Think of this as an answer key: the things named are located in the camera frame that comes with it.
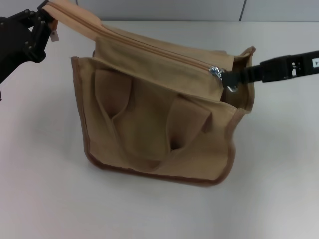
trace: tool bag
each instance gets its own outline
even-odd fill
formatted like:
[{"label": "tool bag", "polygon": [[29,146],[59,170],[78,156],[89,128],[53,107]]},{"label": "tool bag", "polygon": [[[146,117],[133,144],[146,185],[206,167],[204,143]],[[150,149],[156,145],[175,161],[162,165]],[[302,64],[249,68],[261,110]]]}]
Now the tool bag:
[{"label": "tool bag", "polygon": [[254,47],[233,56],[103,26],[64,1],[44,9],[96,41],[93,57],[72,58],[84,149],[94,165],[193,183],[226,178],[254,86],[224,88],[218,71],[250,66]]}]

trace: zipper track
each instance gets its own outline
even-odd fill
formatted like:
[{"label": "zipper track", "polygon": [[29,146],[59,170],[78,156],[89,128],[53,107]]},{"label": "zipper track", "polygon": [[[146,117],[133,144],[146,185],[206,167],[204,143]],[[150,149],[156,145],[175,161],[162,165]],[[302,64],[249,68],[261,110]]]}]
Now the zipper track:
[{"label": "zipper track", "polygon": [[68,17],[72,18],[73,20],[79,22],[80,24],[84,25],[86,28],[95,31],[95,32],[97,32],[100,35],[103,35],[103,36],[106,36],[106,37],[111,38],[113,40],[119,41],[119,42],[121,42],[123,44],[127,44],[127,45],[130,45],[132,47],[141,49],[143,51],[147,51],[147,52],[150,52],[150,53],[162,56],[162,57],[166,57],[166,58],[171,59],[171,60],[175,60],[175,61],[187,64],[187,65],[191,65],[191,66],[197,67],[197,68],[199,68],[201,70],[204,70],[206,72],[209,72],[209,68],[211,67],[211,65],[208,64],[208,63],[201,62],[199,60],[192,59],[192,58],[189,58],[189,57],[186,57],[186,56],[182,56],[182,55],[179,55],[177,53],[172,53],[172,52],[169,52],[169,51],[166,51],[166,50],[162,50],[162,49],[159,50],[158,48],[156,48],[154,46],[150,46],[150,45],[147,45],[145,43],[141,43],[139,41],[136,41],[134,39],[130,39],[128,37],[122,36],[122,35],[120,35],[120,34],[118,34],[116,32],[110,31],[109,29],[105,28],[107,31],[112,32],[112,34],[108,34],[105,31],[103,31],[102,29],[100,29],[100,28],[98,28],[98,27],[96,27],[96,26],[94,26],[92,24],[89,24],[87,21],[77,17],[73,13],[70,13],[70,12],[64,10],[61,6],[59,6],[59,5],[57,5],[57,4],[53,3],[53,2],[48,2],[47,5],[55,8],[56,10],[60,11],[61,13],[65,14]]}]

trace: tan canvas bag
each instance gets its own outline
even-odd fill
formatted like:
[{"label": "tan canvas bag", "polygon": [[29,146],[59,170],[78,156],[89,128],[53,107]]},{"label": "tan canvas bag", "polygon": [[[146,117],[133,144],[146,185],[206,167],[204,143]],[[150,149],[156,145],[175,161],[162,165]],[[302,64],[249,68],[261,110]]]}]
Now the tan canvas bag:
[{"label": "tan canvas bag", "polygon": [[103,26],[71,3],[44,9],[96,41],[94,57],[72,58],[88,159],[100,168],[216,184],[235,157],[233,132],[252,109],[253,84],[224,89],[209,69],[251,65],[240,56],[179,46]]}]

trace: brown trim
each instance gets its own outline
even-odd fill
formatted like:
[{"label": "brown trim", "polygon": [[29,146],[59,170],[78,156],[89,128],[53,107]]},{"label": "brown trim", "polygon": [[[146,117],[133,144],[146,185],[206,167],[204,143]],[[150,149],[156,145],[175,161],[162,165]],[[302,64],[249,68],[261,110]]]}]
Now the brown trim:
[{"label": "brown trim", "polygon": [[81,126],[82,126],[82,133],[83,133],[83,142],[84,142],[84,152],[87,156],[88,160],[95,165],[96,167],[100,169],[108,169],[112,171],[127,173],[127,174],[135,174],[140,175],[144,177],[150,177],[155,179],[161,179],[161,180],[168,180],[168,181],[174,181],[174,182],[180,182],[180,183],[187,183],[187,184],[196,184],[199,186],[212,186],[221,183],[225,180],[225,178],[230,173],[230,170],[234,163],[235,158],[235,146],[232,141],[232,136],[234,133],[234,130],[245,114],[245,111],[242,109],[238,109],[233,116],[231,122],[226,128],[225,132],[225,139],[229,142],[228,146],[228,160],[226,167],[224,168],[224,171],[221,173],[221,175],[215,179],[215,180],[208,180],[208,179],[199,179],[199,178],[187,178],[187,177],[178,177],[178,176],[165,176],[165,175],[157,175],[157,174],[148,174],[148,173],[142,173],[135,171],[133,169],[126,169],[121,167],[114,167],[110,165],[106,165],[98,161],[93,155],[90,154],[89,148],[90,148],[90,142],[89,142],[89,135],[86,127],[86,121],[85,121],[85,115],[84,115],[84,109],[83,109],[83,97],[82,97],[82,80],[80,77],[80,68],[79,68],[79,58],[78,57],[72,57],[72,67],[73,67],[73,81],[74,81],[74,89],[75,89],[75,96],[76,96],[76,102],[77,107],[80,115],[81,120]]}]

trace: metal zipper pull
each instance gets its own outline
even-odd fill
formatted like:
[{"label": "metal zipper pull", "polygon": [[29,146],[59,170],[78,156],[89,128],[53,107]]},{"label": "metal zipper pull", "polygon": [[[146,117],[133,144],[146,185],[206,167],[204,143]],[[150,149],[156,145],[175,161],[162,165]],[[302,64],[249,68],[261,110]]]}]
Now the metal zipper pull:
[{"label": "metal zipper pull", "polygon": [[[217,66],[211,66],[209,68],[209,72],[213,75],[218,77],[221,81],[223,81],[222,74],[225,72],[223,68],[219,68]],[[231,92],[237,92],[238,88],[236,86],[228,86],[227,87]]]}]

